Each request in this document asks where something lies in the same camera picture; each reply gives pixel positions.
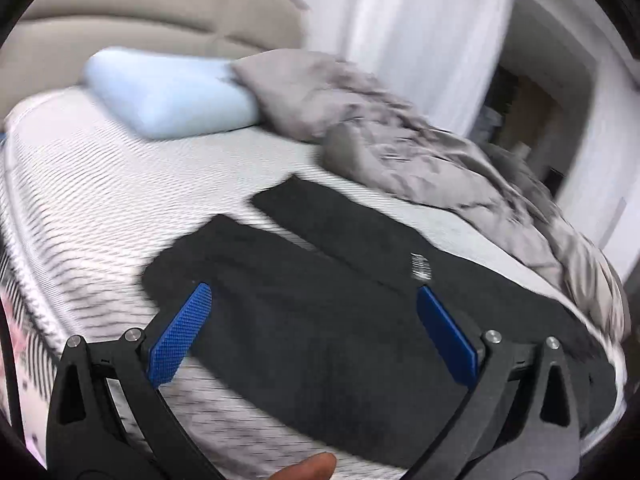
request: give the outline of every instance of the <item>blue gripper pad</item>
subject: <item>blue gripper pad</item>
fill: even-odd
[[[475,386],[478,380],[476,350],[427,286],[418,290],[417,311],[453,379],[467,388]]]
[[[187,350],[211,312],[211,289],[201,283],[175,315],[172,322],[149,351],[146,376],[158,389],[171,382]]]

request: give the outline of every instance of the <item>pillow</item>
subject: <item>pillow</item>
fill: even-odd
[[[229,60],[109,47],[84,66],[90,91],[147,139],[228,132],[256,124],[254,95],[234,81]]]

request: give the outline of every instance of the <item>mattress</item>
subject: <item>mattress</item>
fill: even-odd
[[[149,142],[133,136],[80,87],[26,99],[7,117],[6,131],[4,241],[34,323],[57,354],[74,333],[98,341],[145,326],[156,308],[140,285],[142,270],[175,238],[215,214],[291,238],[246,199],[295,172],[414,227],[442,250],[561,301],[601,342],[616,370],[615,408],[583,439],[582,450],[622,416],[622,350],[567,298],[452,213],[402,202],[322,170],[317,146],[257,127]],[[203,452],[233,478],[266,476],[328,449],[252,406],[191,357],[161,391]],[[127,431],[139,438],[117,387],[114,399]],[[403,473],[329,450],[338,456],[335,478],[395,479]]]

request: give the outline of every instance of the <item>black garment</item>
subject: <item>black garment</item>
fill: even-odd
[[[430,261],[440,301],[483,329],[514,341],[561,340],[583,432],[613,407],[612,368],[558,302],[317,184],[293,177],[253,202],[321,252],[217,216],[163,251],[142,283],[160,308],[209,283],[216,299],[193,354],[288,426],[405,467],[440,433],[465,389],[415,313],[411,253]]]

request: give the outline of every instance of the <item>beige headboard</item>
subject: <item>beige headboard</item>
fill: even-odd
[[[35,0],[0,49],[0,122],[25,97],[76,84],[106,46],[238,58],[301,44],[292,0]]]

